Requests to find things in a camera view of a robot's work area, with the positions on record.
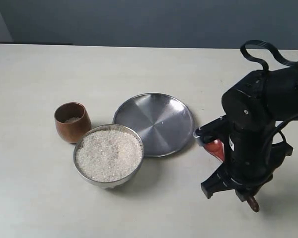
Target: brown wooden cup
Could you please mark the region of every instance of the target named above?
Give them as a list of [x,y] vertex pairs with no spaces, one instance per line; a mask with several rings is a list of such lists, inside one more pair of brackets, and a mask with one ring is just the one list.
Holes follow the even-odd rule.
[[[79,118],[74,122],[66,120]],[[55,126],[60,137],[69,143],[78,140],[91,130],[91,123],[85,107],[80,103],[66,103],[56,109],[54,113]]]

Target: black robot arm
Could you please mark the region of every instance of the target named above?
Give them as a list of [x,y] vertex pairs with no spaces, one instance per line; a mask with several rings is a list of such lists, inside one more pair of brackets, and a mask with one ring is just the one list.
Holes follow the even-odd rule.
[[[247,52],[246,45],[268,49],[278,62],[289,67],[269,71],[263,59]],[[272,180],[273,171],[293,151],[281,129],[298,120],[298,61],[284,59],[277,48],[263,41],[248,41],[241,52],[248,60],[260,63],[263,70],[250,72],[225,92],[222,106],[226,115],[196,129],[194,137],[201,146],[216,139],[224,145],[223,163],[201,184],[206,197],[234,189],[240,200],[257,212],[254,195]],[[277,120],[284,122],[276,127]],[[283,141],[272,144],[277,133]]]

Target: table surface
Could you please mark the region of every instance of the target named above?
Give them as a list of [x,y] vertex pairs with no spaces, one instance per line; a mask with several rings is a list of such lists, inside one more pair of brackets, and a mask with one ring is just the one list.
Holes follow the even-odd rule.
[[[267,51],[252,53],[282,67]],[[257,214],[234,191],[204,196],[200,183],[219,162],[194,143],[145,159],[130,183],[103,190],[79,176],[74,146],[54,126],[63,103],[83,103],[97,126],[146,92],[178,98],[202,125],[259,68],[237,49],[0,45],[0,237],[298,237],[298,122],[285,129],[293,156],[256,196]]]

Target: empty plate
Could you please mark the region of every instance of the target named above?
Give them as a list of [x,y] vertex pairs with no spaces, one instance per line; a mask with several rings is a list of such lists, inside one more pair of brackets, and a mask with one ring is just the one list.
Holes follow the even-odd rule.
[[147,157],[181,150],[192,138],[194,120],[179,100],[160,93],[130,98],[116,111],[114,124],[127,126],[142,139]]

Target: plate rim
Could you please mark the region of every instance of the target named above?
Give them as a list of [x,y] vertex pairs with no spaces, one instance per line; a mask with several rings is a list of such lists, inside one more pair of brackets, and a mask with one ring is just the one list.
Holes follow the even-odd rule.
[[[190,117],[190,124],[191,124],[190,134],[192,135],[192,133],[193,133],[193,131],[194,131],[194,128],[195,128],[195,124],[194,124],[194,118],[193,118],[193,115],[192,115],[190,109],[189,109],[184,103],[182,103],[179,99],[177,99],[177,98],[175,98],[175,97],[173,97],[173,96],[170,96],[170,95],[168,95],[168,94],[164,94],[164,93],[142,93],[142,94],[138,94],[138,95],[135,95],[135,96],[133,96],[133,97],[127,99],[127,100],[124,101],[124,102],[119,106],[119,108],[116,110],[112,122],[113,122],[114,124],[117,124],[117,123],[115,122],[116,117],[117,117],[117,114],[118,114],[118,112],[121,110],[121,108],[122,108],[124,105],[126,105],[127,102],[129,102],[130,100],[133,100],[133,99],[135,99],[135,98],[137,98],[137,97],[142,97],[142,96],[146,96],[146,95],[163,95],[163,96],[170,97],[170,98],[176,100],[177,102],[179,102],[179,103],[180,103],[180,104],[181,104],[181,105],[188,111],[188,114],[189,114],[189,117]],[[159,157],[164,157],[164,156],[168,156],[168,155],[177,153],[177,152],[179,152],[180,150],[182,150],[185,146],[187,146],[187,144],[190,142],[191,139],[192,139],[192,137],[191,137],[191,136],[188,136],[187,139],[185,140],[185,143],[183,143],[183,146],[179,147],[179,148],[176,149],[176,150],[170,151],[170,152],[165,153],[165,154],[160,154],[160,155],[149,155],[149,154],[144,153],[144,157],[159,158]]]

